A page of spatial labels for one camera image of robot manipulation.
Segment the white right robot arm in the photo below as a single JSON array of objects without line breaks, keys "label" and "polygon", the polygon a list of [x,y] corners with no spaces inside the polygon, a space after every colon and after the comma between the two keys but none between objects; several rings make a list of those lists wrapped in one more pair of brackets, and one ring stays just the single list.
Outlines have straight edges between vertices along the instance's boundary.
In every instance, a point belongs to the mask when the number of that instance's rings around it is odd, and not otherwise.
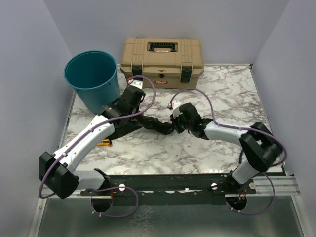
[{"label": "white right robot arm", "polygon": [[238,193],[259,172],[266,172],[283,152],[282,146],[260,122],[245,128],[219,125],[214,119],[202,118],[191,103],[172,102],[170,119],[177,133],[188,131],[197,138],[219,140],[241,146],[246,161],[231,171],[225,188]]}]

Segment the black plastic trash bag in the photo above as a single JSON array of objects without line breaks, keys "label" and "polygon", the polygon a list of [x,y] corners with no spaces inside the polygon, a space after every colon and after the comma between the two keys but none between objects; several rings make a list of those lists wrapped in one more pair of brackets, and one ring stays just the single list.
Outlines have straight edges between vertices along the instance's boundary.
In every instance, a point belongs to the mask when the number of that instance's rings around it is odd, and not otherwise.
[{"label": "black plastic trash bag", "polygon": [[125,125],[115,128],[114,133],[111,134],[108,139],[115,140],[121,138],[140,128],[153,130],[163,135],[168,135],[174,131],[173,124],[169,122],[161,122],[154,117],[139,115],[131,118]]}]

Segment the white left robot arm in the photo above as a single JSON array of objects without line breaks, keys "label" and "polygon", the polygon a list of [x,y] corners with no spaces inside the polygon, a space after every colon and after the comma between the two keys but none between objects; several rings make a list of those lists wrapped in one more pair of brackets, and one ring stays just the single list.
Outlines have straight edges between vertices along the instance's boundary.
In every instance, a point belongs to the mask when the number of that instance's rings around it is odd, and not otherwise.
[{"label": "white left robot arm", "polygon": [[144,97],[139,84],[128,86],[116,104],[103,105],[88,126],[71,142],[53,154],[44,152],[39,157],[40,186],[49,187],[61,199],[69,197],[75,190],[90,189],[99,195],[105,194],[109,182],[102,171],[78,171],[77,167],[102,139],[131,119]]}]

